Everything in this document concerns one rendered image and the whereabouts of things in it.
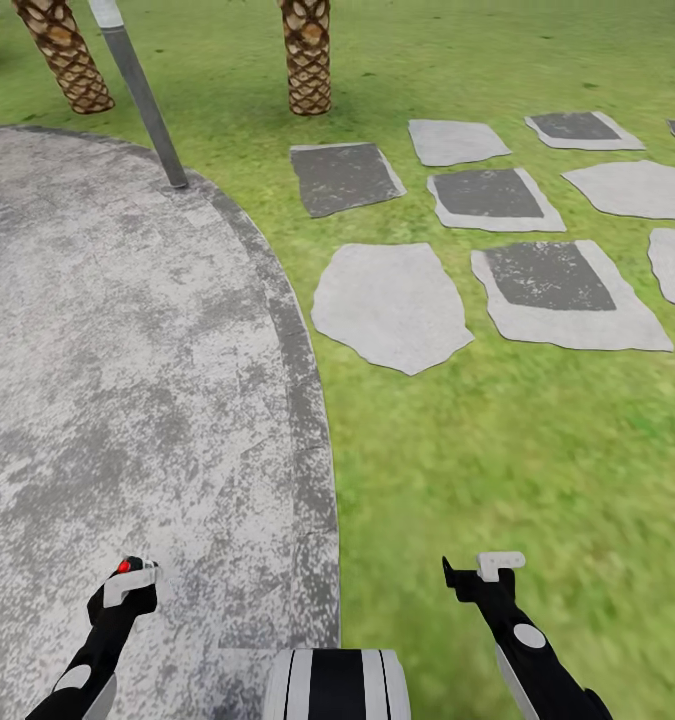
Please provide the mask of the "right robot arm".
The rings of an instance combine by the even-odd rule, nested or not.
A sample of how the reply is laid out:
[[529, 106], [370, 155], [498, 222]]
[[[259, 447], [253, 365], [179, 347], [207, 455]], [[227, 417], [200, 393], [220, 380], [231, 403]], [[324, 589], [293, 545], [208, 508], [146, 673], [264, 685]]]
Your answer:
[[585, 691], [558, 661], [548, 638], [516, 607], [515, 573], [521, 551], [476, 553], [480, 569], [453, 569], [443, 557], [448, 588], [460, 603], [477, 603], [496, 638], [496, 658], [526, 720], [614, 720], [591, 688]]

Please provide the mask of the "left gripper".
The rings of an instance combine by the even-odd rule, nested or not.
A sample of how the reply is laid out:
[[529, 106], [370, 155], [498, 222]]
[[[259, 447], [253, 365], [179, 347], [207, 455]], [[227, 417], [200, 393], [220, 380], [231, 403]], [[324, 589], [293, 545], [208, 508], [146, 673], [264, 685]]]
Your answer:
[[152, 613], [158, 606], [155, 583], [130, 591], [120, 605], [106, 608], [103, 602], [103, 591], [92, 595], [88, 601], [88, 617], [90, 617], [92, 632], [104, 627], [118, 628], [124, 632], [126, 642], [136, 616]]

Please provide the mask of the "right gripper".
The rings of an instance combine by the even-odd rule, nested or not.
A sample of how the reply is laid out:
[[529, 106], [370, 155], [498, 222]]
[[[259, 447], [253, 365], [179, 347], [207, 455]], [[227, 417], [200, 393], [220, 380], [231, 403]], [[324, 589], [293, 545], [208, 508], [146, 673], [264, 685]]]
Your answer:
[[445, 557], [442, 562], [447, 586], [456, 590], [458, 602], [477, 603], [484, 618], [490, 601], [508, 599], [515, 602], [515, 573], [510, 569], [498, 569], [499, 581], [488, 583], [478, 577], [476, 570], [453, 569]]

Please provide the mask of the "pesticide atomizer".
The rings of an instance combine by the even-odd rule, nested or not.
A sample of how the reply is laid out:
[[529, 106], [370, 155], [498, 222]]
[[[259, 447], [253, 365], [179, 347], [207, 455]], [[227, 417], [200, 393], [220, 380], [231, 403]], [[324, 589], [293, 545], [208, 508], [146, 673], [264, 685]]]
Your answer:
[[141, 568], [147, 569], [154, 566], [157, 566], [157, 563], [156, 561], [152, 561], [152, 559], [127, 556], [127, 558], [123, 560], [120, 565], [118, 565], [117, 574], [126, 573], [134, 570], [141, 570]]

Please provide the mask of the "robot trunk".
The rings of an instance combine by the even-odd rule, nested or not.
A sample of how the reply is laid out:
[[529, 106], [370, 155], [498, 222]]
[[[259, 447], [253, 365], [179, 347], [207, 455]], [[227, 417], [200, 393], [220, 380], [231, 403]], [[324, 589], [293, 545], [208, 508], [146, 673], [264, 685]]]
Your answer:
[[411, 720], [393, 649], [280, 649], [263, 720]]

